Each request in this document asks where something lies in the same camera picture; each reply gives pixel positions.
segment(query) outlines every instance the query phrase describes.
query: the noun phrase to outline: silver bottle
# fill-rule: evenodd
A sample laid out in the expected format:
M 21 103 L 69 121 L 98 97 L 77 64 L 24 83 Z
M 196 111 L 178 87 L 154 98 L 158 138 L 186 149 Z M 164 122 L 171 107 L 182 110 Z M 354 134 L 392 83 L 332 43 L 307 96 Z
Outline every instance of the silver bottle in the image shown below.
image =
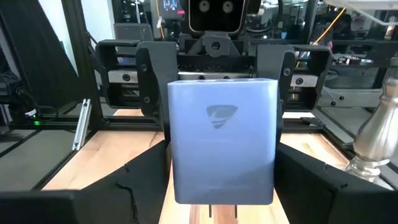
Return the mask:
M 357 156 L 344 170 L 376 182 L 379 167 L 389 163 L 398 147 L 398 79 L 385 80 L 379 106 L 360 127 L 353 147 Z

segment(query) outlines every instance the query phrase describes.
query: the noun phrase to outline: wooden surface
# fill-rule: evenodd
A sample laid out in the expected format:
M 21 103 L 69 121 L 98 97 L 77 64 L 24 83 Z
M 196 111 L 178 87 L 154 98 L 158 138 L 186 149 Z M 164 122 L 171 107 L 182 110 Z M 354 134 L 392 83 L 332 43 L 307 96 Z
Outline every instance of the wooden surface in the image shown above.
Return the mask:
M 119 110 L 118 116 L 138 116 L 139 110 Z M 308 113 L 288 113 L 285 117 L 312 116 Z M 100 131 L 95 134 L 71 161 L 44 187 L 53 189 L 82 189 L 112 173 L 131 159 L 163 140 L 162 133 L 133 131 Z M 339 169 L 348 162 L 320 134 L 283 134 L 284 144 Z M 180 205 L 174 200 L 173 178 L 170 178 L 161 224 L 285 224 L 289 223 L 275 193 L 274 202 L 266 206 L 234 207 L 213 205 L 209 217 L 208 205 Z

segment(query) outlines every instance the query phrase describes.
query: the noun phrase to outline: black cloth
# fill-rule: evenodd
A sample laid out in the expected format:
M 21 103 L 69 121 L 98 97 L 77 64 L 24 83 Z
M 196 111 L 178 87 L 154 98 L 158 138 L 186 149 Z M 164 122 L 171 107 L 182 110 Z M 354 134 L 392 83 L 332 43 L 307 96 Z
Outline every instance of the black cloth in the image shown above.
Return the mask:
M 81 100 L 78 76 L 38 0 L 0 1 L 0 26 L 38 105 L 61 108 Z

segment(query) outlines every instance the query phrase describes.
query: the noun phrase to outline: camera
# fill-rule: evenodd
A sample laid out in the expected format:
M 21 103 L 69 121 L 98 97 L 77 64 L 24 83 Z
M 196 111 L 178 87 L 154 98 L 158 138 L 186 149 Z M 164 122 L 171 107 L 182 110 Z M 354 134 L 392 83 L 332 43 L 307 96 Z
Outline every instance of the camera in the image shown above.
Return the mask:
M 246 14 L 257 13 L 259 0 L 184 0 L 185 22 L 191 35 L 205 31 L 238 35 L 244 28 Z

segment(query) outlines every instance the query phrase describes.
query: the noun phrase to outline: black frame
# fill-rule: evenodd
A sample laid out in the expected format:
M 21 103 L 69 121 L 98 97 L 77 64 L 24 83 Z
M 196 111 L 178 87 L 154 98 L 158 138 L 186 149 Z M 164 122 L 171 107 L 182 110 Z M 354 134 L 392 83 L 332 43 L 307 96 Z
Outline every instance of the black frame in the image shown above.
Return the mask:
M 121 19 L 121 2 L 120 0 L 112 0 L 113 12 L 115 22 Z M 101 108 L 100 91 L 98 91 L 94 70 L 90 66 L 90 56 L 88 45 L 90 44 L 90 37 L 86 31 L 83 8 L 80 0 L 62 0 L 63 11 L 67 22 L 69 36 L 72 43 L 73 54 L 76 60 L 78 74 L 82 83 L 85 83 L 85 98 L 91 99 L 92 110 L 90 115 L 89 130 L 91 133 L 88 139 L 97 131 L 101 130 L 129 130 L 129 131 L 161 131 L 159 124 L 152 118 L 145 117 L 128 117 L 128 116 L 114 116 L 104 117 Z M 313 28 L 315 14 L 317 10 L 317 0 L 309 0 L 307 4 L 307 12 L 305 15 L 306 24 L 305 32 L 298 40 L 253 40 L 253 44 L 268 43 L 268 44 L 307 44 L 310 33 Z M 347 45 L 376 45 L 378 43 L 391 43 L 388 41 L 368 41 L 368 40 L 336 40 L 335 44 Z M 380 88 L 381 81 L 384 78 L 387 69 L 380 68 L 377 78 L 375 80 L 374 88 Z M 33 123 L 26 124 L 10 124 L 11 129 L 76 129 L 78 122 L 77 116 L 60 115 L 57 119 L 35 126 Z M 351 146 L 345 146 L 340 142 L 333 133 L 330 133 L 325 126 L 316 118 L 300 118 L 300 119 L 284 119 L 284 133 L 319 133 L 323 134 L 336 148 L 338 148 L 348 159 L 352 159 L 354 152 Z M 43 180 L 37 185 L 37 189 L 44 186 L 55 175 L 65 163 L 73 157 L 74 154 L 68 155 L 63 162 L 59 163 L 53 170 L 49 172 Z

